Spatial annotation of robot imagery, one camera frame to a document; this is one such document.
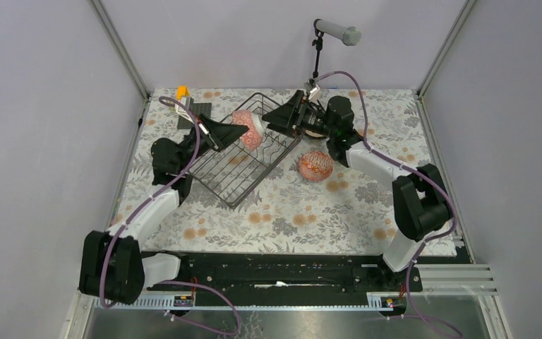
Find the pink patterned bowl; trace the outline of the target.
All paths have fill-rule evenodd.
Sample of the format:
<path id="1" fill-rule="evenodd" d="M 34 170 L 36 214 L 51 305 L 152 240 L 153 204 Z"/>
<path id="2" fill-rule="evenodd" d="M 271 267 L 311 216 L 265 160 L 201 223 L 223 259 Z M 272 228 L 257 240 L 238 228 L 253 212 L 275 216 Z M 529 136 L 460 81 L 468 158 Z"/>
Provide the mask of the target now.
<path id="1" fill-rule="evenodd" d="M 255 150 L 263 143 L 265 129 L 257 114 L 242 109 L 234 111 L 231 117 L 234 124 L 247 127 L 247 132 L 240 137 L 240 140 L 248 150 Z"/>

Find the black wire dish rack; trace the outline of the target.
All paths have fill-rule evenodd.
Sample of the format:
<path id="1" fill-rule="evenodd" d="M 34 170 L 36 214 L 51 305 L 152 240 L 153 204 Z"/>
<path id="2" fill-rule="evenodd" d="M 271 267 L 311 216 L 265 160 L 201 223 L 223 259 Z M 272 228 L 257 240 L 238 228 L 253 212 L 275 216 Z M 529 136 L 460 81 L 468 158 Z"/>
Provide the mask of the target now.
<path id="1" fill-rule="evenodd" d="M 256 149 L 249 150 L 237 140 L 221 152 L 209 150 L 194 162 L 189 173 L 224 205 L 235 209 L 301 140 L 265 129 Z"/>

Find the dark teal bowl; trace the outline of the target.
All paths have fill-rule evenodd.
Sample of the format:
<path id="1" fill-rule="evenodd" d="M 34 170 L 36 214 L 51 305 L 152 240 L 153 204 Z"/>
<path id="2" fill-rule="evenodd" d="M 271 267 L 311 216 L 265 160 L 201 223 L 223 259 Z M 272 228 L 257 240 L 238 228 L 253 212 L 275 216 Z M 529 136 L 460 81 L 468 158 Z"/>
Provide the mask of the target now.
<path id="1" fill-rule="evenodd" d="M 305 131 L 305 134 L 307 135 L 308 138 L 312 138 L 312 139 L 324 139 L 324 138 L 326 138 L 326 136 L 324 136 L 322 134 L 319 134 L 319 133 L 314 133 L 312 131 Z"/>

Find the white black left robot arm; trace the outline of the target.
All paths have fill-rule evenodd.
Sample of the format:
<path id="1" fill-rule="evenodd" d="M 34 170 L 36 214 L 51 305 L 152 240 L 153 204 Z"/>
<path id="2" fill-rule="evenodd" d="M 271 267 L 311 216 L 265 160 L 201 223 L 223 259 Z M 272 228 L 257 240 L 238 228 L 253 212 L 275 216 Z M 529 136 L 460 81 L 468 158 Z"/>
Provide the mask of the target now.
<path id="1" fill-rule="evenodd" d="M 248 132 L 240 124 L 224 124 L 207 117 L 194 120 L 180 143 L 159 138 L 151 146 L 153 191 L 125 220 L 103 232 L 91 231 L 83 243 L 78 289 L 101 299 L 106 308 L 132 304 L 144 289 L 165 281 L 182 290 L 191 272 L 173 254 L 144 257 L 146 240 L 172 211 L 187 199 L 193 178 L 189 169 L 203 153 L 221 151 Z"/>

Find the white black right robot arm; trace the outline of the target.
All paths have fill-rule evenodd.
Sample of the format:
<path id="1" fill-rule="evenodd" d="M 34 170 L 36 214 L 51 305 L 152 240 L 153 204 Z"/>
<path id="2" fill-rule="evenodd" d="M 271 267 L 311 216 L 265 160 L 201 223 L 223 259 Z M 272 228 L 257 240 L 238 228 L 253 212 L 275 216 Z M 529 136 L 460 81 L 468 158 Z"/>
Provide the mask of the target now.
<path id="1" fill-rule="evenodd" d="M 326 137 L 330 157 L 392 190 L 397 233 L 380 257 L 376 280 L 396 290 L 411 272 L 427 242 L 444 237 L 442 227 L 457 224 L 452 199 L 439 169 L 432 164 L 413 168 L 372 148 L 354 127 L 350 99 L 331 97 L 326 107 L 297 91 L 288 102 L 262 116 L 269 129 L 288 137 L 310 131 Z"/>

